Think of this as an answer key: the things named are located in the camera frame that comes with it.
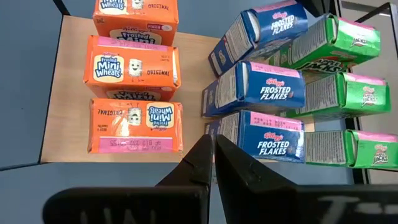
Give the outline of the blue Frosted Flakes cereal box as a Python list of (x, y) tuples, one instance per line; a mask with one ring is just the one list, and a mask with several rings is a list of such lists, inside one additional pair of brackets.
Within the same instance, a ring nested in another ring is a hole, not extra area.
[(217, 77), (240, 60), (266, 60), (308, 31), (304, 7), (295, 0), (240, 12), (208, 56)]
[(304, 106), (302, 72), (243, 60), (202, 91), (201, 115), (210, 118), (239, 110), (276, 114)]
[(256, 159), (305, 162), (303, 121), (240, 110), (205, 124), (205, 133), (221, 134)]

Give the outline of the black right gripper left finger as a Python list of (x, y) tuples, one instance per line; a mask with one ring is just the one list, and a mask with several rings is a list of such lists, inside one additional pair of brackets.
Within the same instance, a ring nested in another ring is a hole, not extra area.
[(51, 196), (45, 224), (208, 224), (213, 140), (204, 134), (153, 187), (79, 187)]

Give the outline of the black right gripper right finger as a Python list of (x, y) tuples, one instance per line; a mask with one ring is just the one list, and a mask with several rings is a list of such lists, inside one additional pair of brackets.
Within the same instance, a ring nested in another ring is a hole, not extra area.
[(215, 166), (227, 224), (398, 224), (398, 185), (298, 185), (223, 135)]

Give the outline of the orange Mini Wheats cereal box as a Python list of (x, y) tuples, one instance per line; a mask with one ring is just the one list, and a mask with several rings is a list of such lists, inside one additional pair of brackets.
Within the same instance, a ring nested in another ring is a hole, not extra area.
[(90, 35), (83, 83), (98, 98), (169, 101), (182, 84), (178, 48)]
[(177, 0), (96, 0), (98, 35), (171, 46), (179, 23)]
[(106, 98), (90, 100), (90, 154), (181, 151), (181, 103)]

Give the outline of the green Apple Jacks cereal box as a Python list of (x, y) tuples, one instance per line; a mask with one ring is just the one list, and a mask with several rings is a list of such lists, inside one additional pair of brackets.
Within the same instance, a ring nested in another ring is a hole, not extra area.
[(332, 14), (325, 14), (308, 31), (270, 53), (249, 60), (308, 73), (333, 74), (379, 56), (378, 30)]
[(358, 169), (398, 169), (398, 135), (352, 129), (305, 133), (305, 162)]
[(385, 79), (338, 72), (306, 84), (305, 106), (280, 115), (329, 121), (390, 111), (390, 90)]

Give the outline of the wooden board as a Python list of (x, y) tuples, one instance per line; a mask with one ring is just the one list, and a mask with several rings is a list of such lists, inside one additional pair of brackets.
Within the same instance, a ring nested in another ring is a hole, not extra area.
[[(175, 163), (178, 154), (89, 154), (89, 102), (93, 93), (83, 83), (88, 37), (96, 32), (94, 0), (53, 0), (62, 13), (52, 84), (39, 163)], [(215, 76), (207, 56), (220, 37), (178, 31), (182, 86), (174, 101), (183, 105), (183, 146), (188, 151), (203, 133), (201, 91)]]

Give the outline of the blue table mat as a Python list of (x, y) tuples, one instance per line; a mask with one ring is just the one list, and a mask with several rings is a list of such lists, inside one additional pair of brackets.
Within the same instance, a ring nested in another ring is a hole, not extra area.
[[(221, 37), (262, 0), (178, 0), (178, 30)], [(72, 187), (151, 186), (177, 164), (39, 163), (62, 13), (53, 0), (0, 3), (0, 224), (42, 224), (53, 194)], [(297, 184), (353, 184), (342, 167), (271, 163)]]

